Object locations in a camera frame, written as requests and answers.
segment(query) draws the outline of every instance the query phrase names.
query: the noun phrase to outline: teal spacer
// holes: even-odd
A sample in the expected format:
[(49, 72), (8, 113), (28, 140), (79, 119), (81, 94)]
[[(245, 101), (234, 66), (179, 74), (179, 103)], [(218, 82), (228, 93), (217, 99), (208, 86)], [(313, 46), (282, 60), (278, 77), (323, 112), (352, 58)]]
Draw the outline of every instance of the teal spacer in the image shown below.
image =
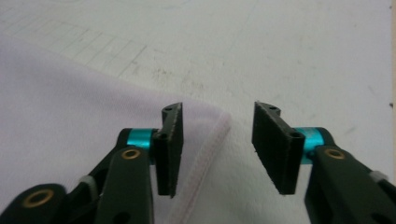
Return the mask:
[(152, 129), (132, 129), (129, 132), (126, 145), (136, 146), (149, 151), (151, 147)]
[(323, 146), (324, 140), (320, 131), (317, 128), (294, 128), (297, 132), (305, 136), (304, 153), (301, 164), (312, 164), (308, 155), (314, 153), (315, 147)]

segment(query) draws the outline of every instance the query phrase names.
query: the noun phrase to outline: white cloth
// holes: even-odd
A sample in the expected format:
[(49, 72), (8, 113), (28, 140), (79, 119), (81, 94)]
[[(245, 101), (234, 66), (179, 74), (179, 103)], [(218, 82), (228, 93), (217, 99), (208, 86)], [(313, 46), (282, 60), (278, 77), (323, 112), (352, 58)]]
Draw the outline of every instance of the white cloth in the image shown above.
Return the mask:
[(187, 220), (229, 130), (229, 114), (103, 76), (0, 34), (0, 211), (37, 184), (70, 191), (114, 147), (121, 129), (161, 128), (161, 109), (177, 102), (183, 102), (185, 138), (177, 196), (158, 196), (152, 183), (156, 223)]

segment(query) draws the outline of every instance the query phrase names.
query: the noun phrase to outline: brass ring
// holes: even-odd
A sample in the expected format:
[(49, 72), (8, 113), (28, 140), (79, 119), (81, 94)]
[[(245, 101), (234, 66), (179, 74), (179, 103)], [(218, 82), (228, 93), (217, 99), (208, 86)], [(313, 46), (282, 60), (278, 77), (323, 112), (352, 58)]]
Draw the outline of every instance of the brass ring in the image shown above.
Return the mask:
[(337, 149), (332, 149), (332, 148), (327, 148), (326, 150), (324, 150), (324, 152), (337, 160), (343, 160), (346, 158), (346, 156), (344, 155), (344, 153), (342, 153), (341, 151), (337, 150)]
[[(36, 201), (34, 197), (43, 194), (44, 198)], [(23, 200), (23, 207), (26, 208), (34, 208), (38, 207), (46, 202), (48, 202), (53, 197), (53, 190), (52, 189), (41, 189), (29, 195), (25, 200)]]
[(133, 160), (133, 159), (135, 159), (135, 158), (137, 158), (137, 157), (139, 157), (139, 156), (140, 156), (140, 151), (137, 150), (137, 149), (129, 149), (129, 150), (126, 150), (126, 151), (122, 152), (122, 157), (123, 157), (125, 160)]

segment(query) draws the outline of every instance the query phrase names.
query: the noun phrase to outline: black robot arm part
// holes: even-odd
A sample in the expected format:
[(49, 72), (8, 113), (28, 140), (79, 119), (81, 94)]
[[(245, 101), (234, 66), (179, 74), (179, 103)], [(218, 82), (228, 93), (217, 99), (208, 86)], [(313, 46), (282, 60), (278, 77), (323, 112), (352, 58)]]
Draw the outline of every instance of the black robot arm part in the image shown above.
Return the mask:
[(312, 172), (305, 206), (314, 224), (396, 224), (396, 188), (338, 147), (323, 128), (291, 128), (255, 103), (252, 143), (280, 194), (294, 194), (303, 158)]
[(123, 129), (115, 147), (70, 193), (58, 184), (21, 193), (0, 224), (154, 223), (149, 166), (156, 166), (158, 194), (175, 196), (184, 141), (182, 103), (162, 115), (160, 130)]

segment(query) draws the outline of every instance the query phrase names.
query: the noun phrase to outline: white table surface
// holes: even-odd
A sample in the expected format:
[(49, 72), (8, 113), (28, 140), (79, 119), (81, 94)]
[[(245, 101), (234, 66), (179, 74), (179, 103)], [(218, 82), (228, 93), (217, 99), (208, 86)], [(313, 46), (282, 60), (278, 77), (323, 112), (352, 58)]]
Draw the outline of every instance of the white table surface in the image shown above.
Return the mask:
[(322, 126), (393, 180), (391, 2), (0, 0), (0, 32), (233, 116), (191, 214), (200, 223), (308, 223), (302, 167), (282, 197), (250, 144), (253, 103)]

